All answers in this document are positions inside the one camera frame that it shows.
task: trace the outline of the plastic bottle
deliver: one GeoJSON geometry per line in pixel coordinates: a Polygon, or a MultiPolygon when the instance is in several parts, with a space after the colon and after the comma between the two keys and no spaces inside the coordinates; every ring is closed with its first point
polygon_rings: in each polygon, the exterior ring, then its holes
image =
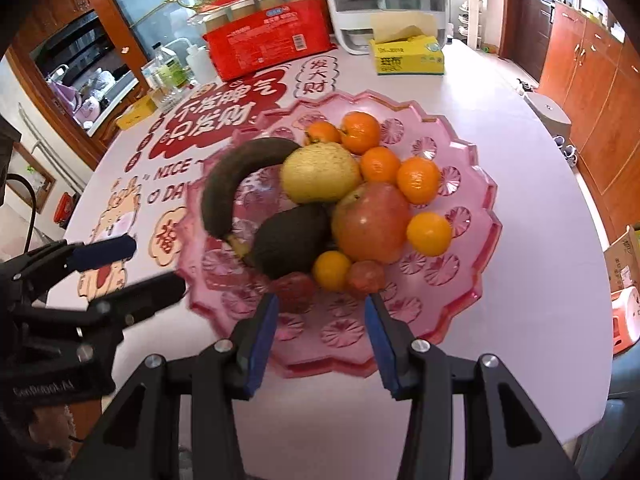
{"type": "Polygon", "coordinates": [[[156,66],[158,73],[167,86],[173,85],[178,90],[182,90],[189,84],[189,79],[184,72],[184,68],[178,60],[175,52],[162,46],[161,43],[154,45],[156,56],[156,66]]]}
{"type": "Polygon", "coordinates": [[[187,49],[187,63],[193,71],[196,81],[200,84],[213,83],[218,81],[218,72],[211,62],[209,53],[205,46],[198,48],[192,45],[187,49]]]}

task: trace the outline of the red apple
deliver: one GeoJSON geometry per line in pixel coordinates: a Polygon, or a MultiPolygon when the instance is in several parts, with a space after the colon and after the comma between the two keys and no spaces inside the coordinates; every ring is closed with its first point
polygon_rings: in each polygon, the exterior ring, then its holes
{"type": "Polygon", "coordinates": [[[338,202],[331,228],[338,247],[352,260],[392,264],[402,255],[410,219],[409,203],[397,187],[367,182],[338,202]]]}

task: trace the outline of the avocado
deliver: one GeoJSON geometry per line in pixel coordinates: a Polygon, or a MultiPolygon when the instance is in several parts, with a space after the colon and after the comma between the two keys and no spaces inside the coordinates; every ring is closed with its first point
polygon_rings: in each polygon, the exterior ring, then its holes
{"type": "Polygon", "coordinates": [[[331,221],[321,203],[310,203],[267,218],[245,262],[271,280],[290,272],[311,272],[331,240],[331,221]]]}

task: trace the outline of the yellow tissue box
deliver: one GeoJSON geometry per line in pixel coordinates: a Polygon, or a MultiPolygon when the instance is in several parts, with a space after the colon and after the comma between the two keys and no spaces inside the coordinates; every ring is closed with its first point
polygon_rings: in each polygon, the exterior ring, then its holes
{"type": "Polygon", "coordinates": [[[388,43],[370,40],[370,45],[379,75],[444,74],[444,54],[434,36],[414,36],[388,43]]]}
{"type": "Polygon", "coordinates": [[[146,119],[158,109],[156,104],[151,100],[151,94],[138,99],[125,112],[116,119],[119,129],[127,130],[134,124],[138,124],[141,120],[146,119]]]}

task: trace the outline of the white stool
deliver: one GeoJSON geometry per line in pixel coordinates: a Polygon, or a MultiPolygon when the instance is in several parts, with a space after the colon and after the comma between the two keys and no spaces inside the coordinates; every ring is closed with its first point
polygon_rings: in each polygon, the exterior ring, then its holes
{"type": "Polygon", "coordinates": [[[562,111],[562,108],[553,99],[535,92],[525,92],[524,100],[536,113],[551,136],[562,136],[564,138],[563,147],[567,145],[571,132],[571,119],[562,111]]]}

